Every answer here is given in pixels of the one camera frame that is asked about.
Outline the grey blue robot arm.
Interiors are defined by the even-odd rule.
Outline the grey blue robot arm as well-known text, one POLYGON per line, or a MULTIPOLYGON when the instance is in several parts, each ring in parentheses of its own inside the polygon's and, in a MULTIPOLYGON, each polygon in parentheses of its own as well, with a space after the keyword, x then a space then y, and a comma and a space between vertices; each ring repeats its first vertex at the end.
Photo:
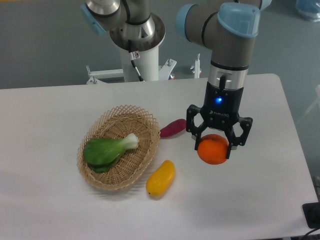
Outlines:
MULTIPOLYGON (((186 112, 186 130, 196 146, 207 128, 224 132, 228 153, 245 145, 253 119, 241 117, 239 107, 261 11, 269 5, 268 0, 211 0, 178 11, 177 33, 212 52, 203 106, 190 105, 186 112)), ((96 34, 109 32, 126 82, 160 80, 159 46, 166 31, 149 1, 87 0, 80 10, 96 34)))

